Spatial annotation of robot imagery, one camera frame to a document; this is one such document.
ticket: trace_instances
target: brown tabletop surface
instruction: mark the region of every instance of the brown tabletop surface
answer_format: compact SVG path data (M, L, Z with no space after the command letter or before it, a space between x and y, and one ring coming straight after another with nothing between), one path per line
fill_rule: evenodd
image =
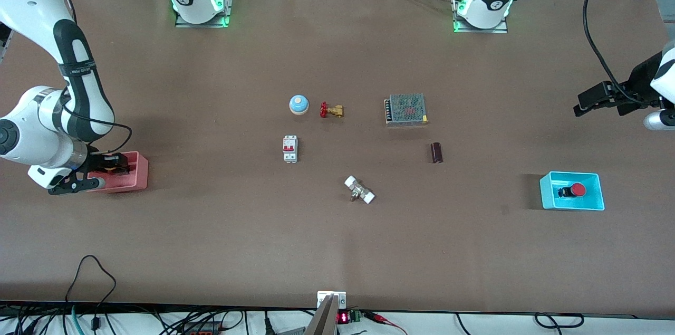
M335 289L374 309L675 314L673 134L646 111L574 117L606 79L582 2L518 0L509 34L486 35L453 33L447 0L235 0L224 30L174 28L167 0L74 0L149 187L49 196L3 160L0 299L63 299L92 253L111 301L311 307ZM620 80L667 41L655 0L590 6ZM0 78L2 114L63 87L21 35ZM386 128L383 99L416 92L429 125ZM323 100L345 117L321 119ZM606 210L543 210L551 170L600 174ZM350 203L349 175L371 205ZM87 262L72 299L109 287Z

